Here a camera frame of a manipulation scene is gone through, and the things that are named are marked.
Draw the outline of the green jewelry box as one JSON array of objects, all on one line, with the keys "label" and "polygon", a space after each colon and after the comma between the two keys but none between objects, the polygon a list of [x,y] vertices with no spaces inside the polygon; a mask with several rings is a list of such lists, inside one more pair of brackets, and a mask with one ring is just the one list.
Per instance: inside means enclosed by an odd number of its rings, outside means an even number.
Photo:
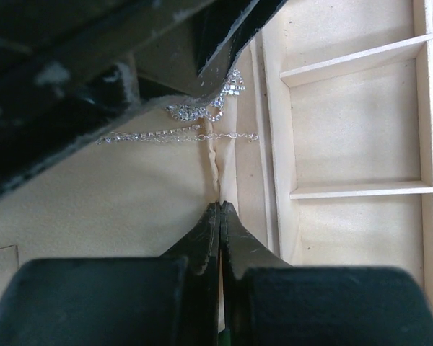
[{"label": "green jewelry box", "polygon": [[90,144],[0,202],[26,262],[149,257],[215,200],[293,265],[391,265],[433,306],[433,1],[289,1],[237,62],[218,141]]}]

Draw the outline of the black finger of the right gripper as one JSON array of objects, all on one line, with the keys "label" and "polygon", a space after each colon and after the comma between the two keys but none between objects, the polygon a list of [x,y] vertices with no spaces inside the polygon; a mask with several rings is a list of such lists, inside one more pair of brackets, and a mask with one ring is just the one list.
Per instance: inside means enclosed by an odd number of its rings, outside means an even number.
[{"label": "black finger of the right gripper", "polygon": [[78,88],[208,1],[0,1],[0,198],[54,160],[27,152]]},{"label": "black finger of the right gripper", "polygon": [[198,91],[194,104],[217,96],[240,52],[271,19],[270,1],[197,1],[194,60]]}]

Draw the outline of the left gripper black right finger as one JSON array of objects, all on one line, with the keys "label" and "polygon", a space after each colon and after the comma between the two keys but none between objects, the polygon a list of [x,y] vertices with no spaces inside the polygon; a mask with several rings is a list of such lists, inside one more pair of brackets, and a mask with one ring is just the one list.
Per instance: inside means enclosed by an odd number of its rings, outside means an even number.
[{"label": "left gripper black right finger", "polygon": [[433,314],[406,271],[294,266],[222,203],[225,322],[233,345],[433,345]]}]

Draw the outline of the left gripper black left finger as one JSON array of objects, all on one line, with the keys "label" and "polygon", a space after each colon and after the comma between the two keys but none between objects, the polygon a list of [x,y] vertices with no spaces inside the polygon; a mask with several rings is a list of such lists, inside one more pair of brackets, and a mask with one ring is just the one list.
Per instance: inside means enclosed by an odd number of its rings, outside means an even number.
[{"label": "left gripper black left finger", "polygon": [[216,345],[220,211],[158,257],[27,262],[0,300],[0,345]]}]

